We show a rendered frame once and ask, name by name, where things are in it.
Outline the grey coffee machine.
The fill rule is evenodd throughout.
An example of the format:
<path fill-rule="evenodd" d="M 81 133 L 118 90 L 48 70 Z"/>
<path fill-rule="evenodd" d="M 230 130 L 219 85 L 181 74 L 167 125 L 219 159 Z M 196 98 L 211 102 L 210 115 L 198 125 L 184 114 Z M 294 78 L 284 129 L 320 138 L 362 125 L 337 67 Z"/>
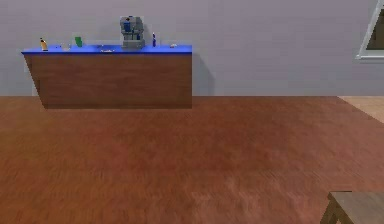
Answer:
<path fill-rule="evenodd" d="M 145 46 L 143 37 L 144 24 L 139 16 L 123 16 L 120 18 L 122 47 L 126 49 L 142 49 Z"/>

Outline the white framed window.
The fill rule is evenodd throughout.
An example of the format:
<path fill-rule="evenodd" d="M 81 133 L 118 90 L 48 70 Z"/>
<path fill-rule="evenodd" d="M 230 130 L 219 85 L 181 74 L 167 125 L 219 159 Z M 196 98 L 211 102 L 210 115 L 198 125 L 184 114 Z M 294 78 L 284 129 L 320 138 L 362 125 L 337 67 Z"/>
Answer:
<path fill-rule="evenodd" d="M 377 2 L 356 59 L 384 61 L 384 0 Z"/>

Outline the brown counter with blue top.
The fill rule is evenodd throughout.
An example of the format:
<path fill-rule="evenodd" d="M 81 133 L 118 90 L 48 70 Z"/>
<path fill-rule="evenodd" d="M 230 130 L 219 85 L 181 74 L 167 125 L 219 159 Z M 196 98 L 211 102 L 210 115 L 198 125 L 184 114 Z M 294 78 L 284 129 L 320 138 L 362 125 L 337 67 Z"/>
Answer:
<path fill-rule="evenodd" d="M 101 53 L 100 50 L 114 50 Z M 190 45 L 86 45 L 22 51 L 46 109 L 173 109 L 192 106 Z"/>

